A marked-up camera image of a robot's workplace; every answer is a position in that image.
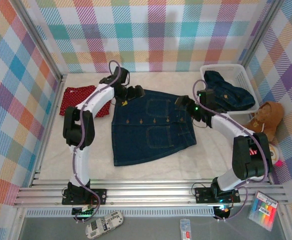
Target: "black bracket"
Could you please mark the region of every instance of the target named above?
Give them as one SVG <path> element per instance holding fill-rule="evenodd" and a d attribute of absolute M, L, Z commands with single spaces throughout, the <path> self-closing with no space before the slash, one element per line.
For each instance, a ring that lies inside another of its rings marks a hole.
<path fill-rule="evenodd" d="M 99 196 L 101 205 L 106 204 L 106 189 L 92 189 L 89 184 L 87 187 Z M 68 183 L 68 188 L 63 191 L 62 196 L 62 205 L 96 205 L 98 203 L 97 198 L 91 192 L 81 186 L 75 186 L 71 182 Z"/>
<path fill-rule="evenodd" d="M 267 160 L 268 172 L 273 169 L 269 142 L 263 132 L 254 133 L 253 136 L 259 142 Z M 251 177 L 260 177 L 265 173 L 264 162 L 256 143 L 249 136 L 234 138 L 232 154 L 232 169 L 237 178 L 246 180 Z"/>
<path fill-rule="evenodd" d="M 200 103 L 209 109 L 212 109 L 218 113 L 226 113 L 223 109 L 218 108 L 215 104 L 215 93 L 212 89 L 198 91 L 200 97 Z M 175 105 L 179 107 L 186 107 L 187 112 L 198 122 L 203 121 L 210 128 L 212 128 L 212 117 L 213 113 L 201 108 L 195 103 L 194 100 L 190 99 L 187 95 L 180 96 L 175 101 Z"/>
<path fill-rule="evenodd" d="M 197 204 L 232 204 L 240 203 L 238 190 L 233 190 L 229 195 L 215 198 L 210 187 L 195 188 L 195 197 Z"/>
<path fill-rule="evenodd" d="M 118 80 L 116 81 L 116 83 L 113 84 L 113 85 L 124 84 L 126 82 L 126 78 L 127 78 L 128 74 L 129 74 L 129 71 L 127 69 L 123 68 L 123 67 L 120 67 L 120 69 L 121 69 L 120 76 L 119 76 Z M 104 77 L 102 80 L 99 81 L 99 83 L 100 84 L 110 84 L 112 81 L 115 80 L 115 78 L 117 77 L 118 73 L 119 73 L 119 68 L 116 67 L 113 75 L 110 75 L 108 77 Z"/>
<path fill-rule="evenodd" d="M 74 106 L 69 106 L 65 111 L 64 127 L 62 136 L 66 139 L 66 143 L 71 146 L 77 146 L 82 138 L 81 125 L 76 122 L 80 120 L 80 110 Z M 94 118 L 90 111 L 83 111 L 82 120 L 85 127 L 84 142 L 80 146 L 80 150 L 91 145 L 95 138 Z"/>
<path fill-rule="evenodd" d="M 126 88 L 123 85 L 117 84 L 113 88 L 115 91 L 116 105 L 119 106 L 122 106 L 125 101 L 129 102 L 133 99 L 145 96 L 145 90 L 140 85 L 137 85 L 135 87 L 130 86 L 129 88 Z"/>

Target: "denim jacket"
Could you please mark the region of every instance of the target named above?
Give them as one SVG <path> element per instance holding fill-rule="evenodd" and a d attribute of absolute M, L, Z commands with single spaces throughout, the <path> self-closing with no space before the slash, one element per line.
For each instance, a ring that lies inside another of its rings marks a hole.
<path fill-rule="evenodd" d="M 226 111 L 244 111 L 252 108 L 256 101 L 245 89 L 226 82 L 217 71 L 206 71 L 205 81 L 215 91 L 216 103 Z"/>

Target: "colorful plaid pattern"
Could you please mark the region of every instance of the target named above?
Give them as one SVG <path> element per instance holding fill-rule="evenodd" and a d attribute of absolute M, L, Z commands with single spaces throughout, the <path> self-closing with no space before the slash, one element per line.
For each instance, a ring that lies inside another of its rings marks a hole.
<path fill-rule="evenodd" d="M 266 5 L 265 0 L 23 2 L 61 72 L 99 73 L 108 71 L 112 59 L 131 72 L 236 63 L 245 36 L 253 39 L 254 24 L 260 24 L 271 0 Z"/>
<path fill-rule="evenodd" d="M 243 58 L 245 57 L 248 49 L 251 47 L 253 40 L 256 38 L 257 32 L 260 30 L 260 28 L 262 26 L 262 22 L 266 18 L 267 14 L 268 14 L 268 12 L 270 10 L 270 7 L 271 7 L 271 5 L 273 4 L 274 1 L 275 0 L 267 0 L 267 3 L 266 3 L 264 9 L 262 10 L 262 12 L 260 14 L 260 16 L 258 18 L 258 21 L 257 21 L 254 29 L 252 30 L 252 32 L 251 32 L 251 34 L 249 36 L 247 44 L 246 44 L 244 50 L 242 51 L 242 53 L 241 53 L 241 55 L 239 57 L 239 61 L 238 61 L 239 64 L 242 64 Z"/>
<path fill-rule="evenodd" d="M 29 181 L 57 80 L 8 0 L 0 0 L 0 239 Z"/>
<path fill-rule="evenodd" d="M 285 108 L 275 139 L 284 165 L 275 169 L 275 177 L 292 200 L 292 0 L 284 2 L 247 72 L 259 102 L 275 101 Z"/>

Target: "pink object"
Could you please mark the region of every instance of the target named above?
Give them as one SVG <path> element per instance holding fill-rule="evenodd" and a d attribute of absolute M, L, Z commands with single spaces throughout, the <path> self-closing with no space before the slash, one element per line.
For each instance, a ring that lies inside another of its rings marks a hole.
<path fill-rule="evenodd" d="M 284 165 L 284 162 L 281 161 L 281 160 L 279 160 L 279 161 L 277 161 L 277 162 L 275 163 L 275 166 L 276 166 L 276 167 L 282 167 L 283 165 Z"/>

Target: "denim skirt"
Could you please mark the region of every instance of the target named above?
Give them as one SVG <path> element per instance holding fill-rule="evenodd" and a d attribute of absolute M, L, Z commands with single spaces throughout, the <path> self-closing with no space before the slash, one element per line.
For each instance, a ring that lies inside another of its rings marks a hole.
<path fill-rule="evenodd" d="M 145 90 L 146 95 L 115 106 L 112 149 L 115 166 L 150 162 L 195 145 L 191 116 L 177 107 L 177 95 Z"/>

